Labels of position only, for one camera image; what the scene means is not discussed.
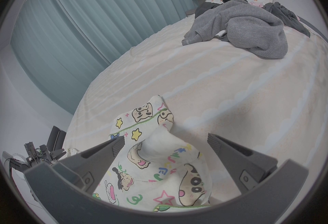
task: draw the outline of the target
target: mattress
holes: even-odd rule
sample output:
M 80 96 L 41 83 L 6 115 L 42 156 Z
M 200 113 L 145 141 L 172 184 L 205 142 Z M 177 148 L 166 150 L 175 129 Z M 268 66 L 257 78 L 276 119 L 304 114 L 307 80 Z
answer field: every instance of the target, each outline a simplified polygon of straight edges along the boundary
M 80 151 L 110 139 L 113 119 L 161 95 L 174 115 L 171 133 L 205 155 L 211 203 L 240 194 L 211 147 L 214 133 L 278 159 L 310 167 L 327 154 L 327 43 L 285 27 L 288 53 L 261 59 L 212 39 L 182 46 L 194 16 L 166 26 L 113 62 L 90 84 L 63 148 Z

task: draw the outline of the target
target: pink star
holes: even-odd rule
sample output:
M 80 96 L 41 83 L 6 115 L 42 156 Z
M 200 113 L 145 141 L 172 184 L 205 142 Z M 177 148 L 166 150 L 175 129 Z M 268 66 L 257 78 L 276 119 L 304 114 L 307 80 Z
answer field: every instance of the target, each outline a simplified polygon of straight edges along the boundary
M 159 202 L 162 205 L 163 201 L 165 201 L 167 198 L 169 198 L 169 200 L 168 200 L 168 203 L 165 203 L 165 205 L 173 206 L 171 200 L 173 200 L 175 197 L 174 196 L 168 196 L 165 190 L 163 190 L 162 196 L 154 198 L 153 201 Z

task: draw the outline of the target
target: striped bed sheet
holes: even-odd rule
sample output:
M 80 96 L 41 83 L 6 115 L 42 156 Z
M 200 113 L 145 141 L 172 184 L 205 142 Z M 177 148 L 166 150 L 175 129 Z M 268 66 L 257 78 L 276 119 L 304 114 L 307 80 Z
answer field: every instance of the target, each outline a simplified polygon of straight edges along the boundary
M 313 30 L 308 38 L 285 27 L 289 48 L 281 60 L 258 58 L 216 38 L 182 46 L 193 20 L 166 26 L 99 74 L 63 148 L 83 151 L 107 141 L 118 114 L 161 95 L 174 115 L 171 133 L 206 157 L 214 203 L 240 192 L 207 144 L 209 132 L 276 157 L 278 166 L 291 158 L 309 167 L 310 187 L 328 153 L 327 43 Z

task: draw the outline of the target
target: gray sweater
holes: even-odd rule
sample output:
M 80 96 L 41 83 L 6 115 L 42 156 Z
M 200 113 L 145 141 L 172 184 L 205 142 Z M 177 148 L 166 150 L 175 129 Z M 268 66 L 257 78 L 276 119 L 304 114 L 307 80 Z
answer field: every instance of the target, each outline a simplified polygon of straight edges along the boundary
M 283 22 L 268 11 L 244 0 L 231 0 L 197 17 L 182 45 L 208 41 L 227 29 L 229 41 L 264 58 L 285 56 L 288 50 Z

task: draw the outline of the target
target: curtain fold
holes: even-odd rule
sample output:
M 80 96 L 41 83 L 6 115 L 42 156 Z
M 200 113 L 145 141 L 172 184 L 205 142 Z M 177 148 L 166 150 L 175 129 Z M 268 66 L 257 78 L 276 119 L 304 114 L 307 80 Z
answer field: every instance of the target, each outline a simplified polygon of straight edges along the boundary
M 73 114 L 100 72 L 192 8 L 192 0 L 27 0 L 11 45 L 36 86 Z

